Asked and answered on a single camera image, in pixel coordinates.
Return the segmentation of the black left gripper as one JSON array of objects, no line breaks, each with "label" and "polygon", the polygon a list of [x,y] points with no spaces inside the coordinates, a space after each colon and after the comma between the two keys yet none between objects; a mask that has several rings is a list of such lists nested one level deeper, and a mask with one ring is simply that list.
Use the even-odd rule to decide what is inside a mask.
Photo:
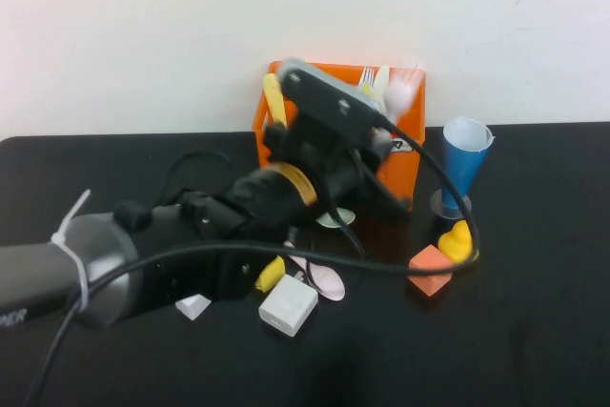
[{"label": "black left gripper", "polygon": [[349,122],[329,127],[313,116],[298,111],[291,126],[274,122],[265,127],[263,145],[269,158],[297,166],[309,178],[318,195],[317,207],[325,212],[341,201],[360,205],[377,213],[408,213],[410,197],[396,197],[369,168],[379,157],[373,153],[373,130],[363,131],[359,139],[345,135]]}]

